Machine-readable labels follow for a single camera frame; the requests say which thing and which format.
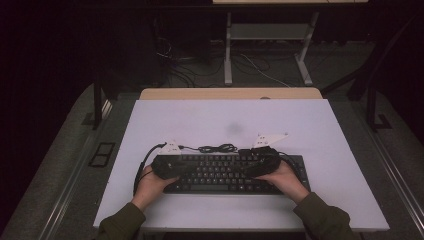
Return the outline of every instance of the green sleeve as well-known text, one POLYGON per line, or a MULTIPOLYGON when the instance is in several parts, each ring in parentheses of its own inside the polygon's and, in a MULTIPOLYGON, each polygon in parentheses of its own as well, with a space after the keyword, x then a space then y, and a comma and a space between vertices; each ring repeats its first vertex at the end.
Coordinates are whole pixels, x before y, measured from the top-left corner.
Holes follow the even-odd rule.
POLYGON ((315 193, 310 193, 303 199, 294 213, 318 239, 358 239, 349 226, 349 215, 337 207, 328 206, 315 193))
POLYGON ((146 217, 140 209, 132 203, 127 203, 115 215, 103 219, 96 239, 132 239, 145 220, 146 217))

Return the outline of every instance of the dark background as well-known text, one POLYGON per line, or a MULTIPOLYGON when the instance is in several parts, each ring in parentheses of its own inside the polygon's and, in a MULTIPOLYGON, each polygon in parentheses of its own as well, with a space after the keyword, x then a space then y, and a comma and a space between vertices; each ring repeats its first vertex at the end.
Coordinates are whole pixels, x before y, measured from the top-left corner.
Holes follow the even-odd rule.
MULTIPOLYGON (((405 7, 410 2, 370 1, 379 7, 326 11, 320 15, 314 42, 343 45, 349 40, 389 39, 414 13, 416 8, 405 7)), ((381 79, 380 90, 424 142, 422 15, 421 11, 394 46, 377 80, 381 79)), ((102 79, 109 98, 120 91, 161 85, 154 40, 158 29, 151 24, 156 16, 137 10, 82 10, 69 1, 0 2, 0 231, 72 105, 95 77, 102 79)), ((182 16, 162 14, 166 26, 159 32, 177 47, 207 59, 209 40, 224 35, 225 13, 182 16)), ((256 15, 237 17, 251 21, 256 15)))

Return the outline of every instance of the keyboard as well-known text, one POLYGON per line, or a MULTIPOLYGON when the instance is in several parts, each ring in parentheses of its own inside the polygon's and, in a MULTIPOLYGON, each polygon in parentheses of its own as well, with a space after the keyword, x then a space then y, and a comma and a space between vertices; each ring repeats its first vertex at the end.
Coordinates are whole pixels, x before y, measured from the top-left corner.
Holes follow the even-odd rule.
MULTIPOLYGON (((234 166, 256 164, 256 156, 238 154, 186 154, 181 161, 195 165, 196 170, 180 176, 180 179, 164 189, 164 193, 180 194, 283 194, 275 186, 263 180, 251 179, 234 171, 234 166)), ((281 156, 290 158, 299 170, 302 184, 310 190, 305 164, 300 155, 281 156)))

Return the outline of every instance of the floor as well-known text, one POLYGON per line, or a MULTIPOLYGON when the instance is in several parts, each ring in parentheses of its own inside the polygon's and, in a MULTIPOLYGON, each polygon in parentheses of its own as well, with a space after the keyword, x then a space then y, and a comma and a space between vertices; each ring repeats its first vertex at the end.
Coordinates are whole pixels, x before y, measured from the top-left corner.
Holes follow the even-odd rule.
MULTIPOLYGON (((222 43, 213 44, 209 62, 197 62, 183 51, 173 56, 174 64, 164 65, 164 72, 169 74, 162 87, 226 87, 222 43)), ((302 87, 293 58, 300 47, 298 42, 235 42, 232 87, 302 87)), ((322 89, 352 72, 367 59, 373 47, 372 43, 362 42, 312 45, 305 63, 313 87, 322 89)), ((366 99, 349 101, 348 89, 346 84, 326 98, 390 226, 388 231, 363 233, 361 237, 423 239, 424 233, 414 221, 420 217, 414 217, 411 199, 424 202, 424 189, 420 187, 424 180, 424 148, 383 95, 378 96, 377 113, 384 114, 392 128, 370 131, 364 122, 366 99), (388 165, 394 166, 402 178, 394 179, 388 174, 388 165), (406 197, 405 193, 400 194, 399 186, 405 188, 404 185, 410 192, 406 197)), ((81 94, 1 239, 95 237, 92 223, 138 96, 137 92, 126 91, 118 100, 105 104, 104 120, 97 130, 92 130, 92 88, 81 94), (109 164, 104 168, 89 167, 100 143, 115 144, 109 164)))

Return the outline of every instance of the hand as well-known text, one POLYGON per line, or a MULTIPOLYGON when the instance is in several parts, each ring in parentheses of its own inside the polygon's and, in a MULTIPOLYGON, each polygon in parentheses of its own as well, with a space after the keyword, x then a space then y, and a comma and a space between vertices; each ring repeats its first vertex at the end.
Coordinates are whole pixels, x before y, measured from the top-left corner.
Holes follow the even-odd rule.
POLYGON ((256 179, 266 180, 273 184, 296 204, 299 204, 309 195, 309 191, 302 185, 293 170, 284 161, 281 161, 280 167, 275 172, 257 177, 256 179))
POLYGON ((142 212, 162 194, 166 186, 178 180, 178 178, 163 180, 156 176, 150 165, 144 168, 141 176, 144 177, 138 183, 137 192, 131 202, 142 212))

